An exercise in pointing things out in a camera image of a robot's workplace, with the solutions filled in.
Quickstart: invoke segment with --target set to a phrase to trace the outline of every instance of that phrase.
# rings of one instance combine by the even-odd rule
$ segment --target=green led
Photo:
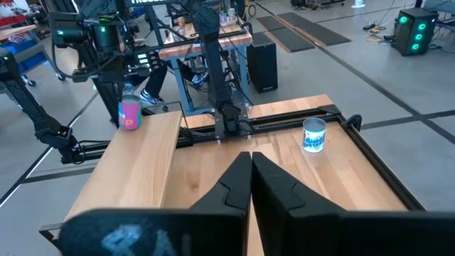
[[[400,23],[401,24],[407,23],[407,20],[408,20],[408,18],[403,16],[400,18]]]

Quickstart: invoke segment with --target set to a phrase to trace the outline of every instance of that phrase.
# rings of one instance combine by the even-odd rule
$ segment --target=blue and white cup
[[[318,153],[324,149],[326,122],[320,118],[308,118],[304,121],[304,150]]]

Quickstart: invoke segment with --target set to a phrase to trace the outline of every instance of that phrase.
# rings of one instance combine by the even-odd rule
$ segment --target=pink cup
[[[123,95],[119,102],[119,124],[121,129],[134,130],[141,126],[141,98]]]

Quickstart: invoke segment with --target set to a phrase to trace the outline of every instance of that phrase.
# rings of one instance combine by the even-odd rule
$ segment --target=paper cup
[[[123,95],[119,102],[119,128],[134,130],[141,126],[141,98],[136,95]]]
[[[324,149],[326,123],[320,118],[308,118],[304,121],[304,150],[318,153]]]

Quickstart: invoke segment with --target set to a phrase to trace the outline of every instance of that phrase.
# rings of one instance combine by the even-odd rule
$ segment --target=wooden tabletop
[[[326,95],[274,102],[250,108],[261,117],[333,104]],[[210,115],[189,117],[190,127],[213,123]],[[370,162],[338,123],[327,125],[321,153],[302,149],[301,128],[209,142],[177,149],[164,197],[165,208],[188,208],[207,193],[241,151],[260,151],[305,185],[348,210],[405,210]],[[248,255],[262,256],[256,217],[250,214]]]
[[[142,118],[117,130],[66,220],[94,208],[159,208],[176,149],[180,112]]]
[[[220,35],[223,35],[224,33],[236,32],[236,31],[240,31],[240,30],[242,30],[242,28],[240,28],[239,24],[220,27]],[[192,23],[185,25],[185,37],[187,37],[187,38],[198,37],[197,34],[195,34]],[[243,34],[243,35],[231,36],[229,38],[220,38],[218,41],[220,42],[220,45],[223,48],[227,48],[227,47],[231,46],[232,44],[234,44],[234,46],[249,45],[252,43],[253,37],[251,36],[251,34],[249,32],[246,32],[246,34]],[[173,34],[170,33],[169,36],[164,41],[164,44],[173,43],[173,42],[174,42]],[[199,53],[202,51],[200,44],[192,46],[192,47],[191,46],[192,46],[192,43],[189,43],[184,46],[165,48],[165,49],[162,49],[159,51],[159,56],[160,56],[160,58],[163,58],[163,59],[164,58],[177,58],[177,57],[185,56],[189,53]]]
[[[0,41],[5,40],[5,39],[9,38],[10,36],[28,32],[35,28],[36,28],[36,25],[30,25],[30,26],[23,26],[23,27],[19,27],[19,28],[9,28],[9,29],[5,29],[5,30],[1,30],[0,31]]]

